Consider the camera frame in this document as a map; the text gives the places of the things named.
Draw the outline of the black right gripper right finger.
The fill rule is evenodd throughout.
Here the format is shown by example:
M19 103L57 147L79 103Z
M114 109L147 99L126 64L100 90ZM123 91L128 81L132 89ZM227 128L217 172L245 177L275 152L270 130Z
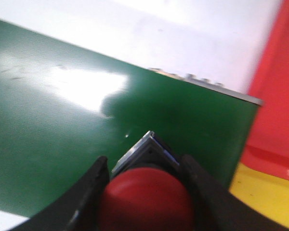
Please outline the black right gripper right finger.
M181 158L182 177L195 204L197 231L288 231L233 196L192 156Z

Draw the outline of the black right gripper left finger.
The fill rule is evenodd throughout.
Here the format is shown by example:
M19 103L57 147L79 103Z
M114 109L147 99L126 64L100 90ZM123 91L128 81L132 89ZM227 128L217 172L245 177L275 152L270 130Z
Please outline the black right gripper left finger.
M97 231L101 195L109 183L107 158L98 157L85 174L53 203L12 231Z

